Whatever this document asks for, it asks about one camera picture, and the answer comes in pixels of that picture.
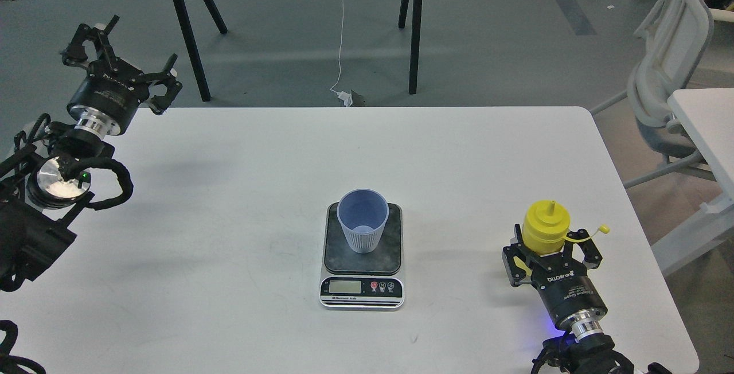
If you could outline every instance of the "digital scale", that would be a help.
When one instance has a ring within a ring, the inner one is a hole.
[[[388,204],[388,221],[377,248],[358,254],[346,242],[336,206],[327,211],[319,300],[330,309],[397,309],[405,299],[400,207]]]

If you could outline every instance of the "white desk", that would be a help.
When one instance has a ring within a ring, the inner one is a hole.
[[[527,374],[559,333],[535,290],[509,286],[501,249],[542,198],[574,228],[612,228],[589,274],[616,350],[642,369],[697,370],[587,110],[141,110],[113,144],[132,199],[83,212],[60,260],[2,296],[21,330],[14,353],[51,374]],[[100,198],[117,192],[93,180]],[[355,188],[403,209],[394,312],[319,305],[327,207]]]
[[[664,275],[734,235],[734,89],[676,90],[668,103],[723,192],[653,245]]]

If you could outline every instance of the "chair backrest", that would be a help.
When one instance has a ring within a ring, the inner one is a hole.
[[[703,0],[658,0],[635,35],[645,39],[645,57],[627,84],[640,123],[663,127],[672,111],[668,97],[686,87],[713,34]]]

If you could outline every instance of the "white cable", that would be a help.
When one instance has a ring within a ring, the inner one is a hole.
[[[335,92],[335,94],[339,94],[336,90],[334,90],[334,87],[336,87],[337,84],[339,84],[339,80],[341,79],[341,46],[344,43],[344,0],[341,0],[341,36],[339,38],[339,76],[336,78],[336,83],[332,87],[330,87],[329,90]]]

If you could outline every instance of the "white chair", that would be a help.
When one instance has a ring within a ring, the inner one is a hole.
[[[716,11],[734,21],[734,13]],[[664,164],[653,172],[624,183],[631,188],[662,175],[679,172],[714,180],[693,142],[668,106],[668,97],[685,88],[713,34],[712,11],[703,0],[658,0],[635,36],[645,39],[645,56],[632,70],[627,88],[590,110],[592,115],[628,98],[642,137]]]

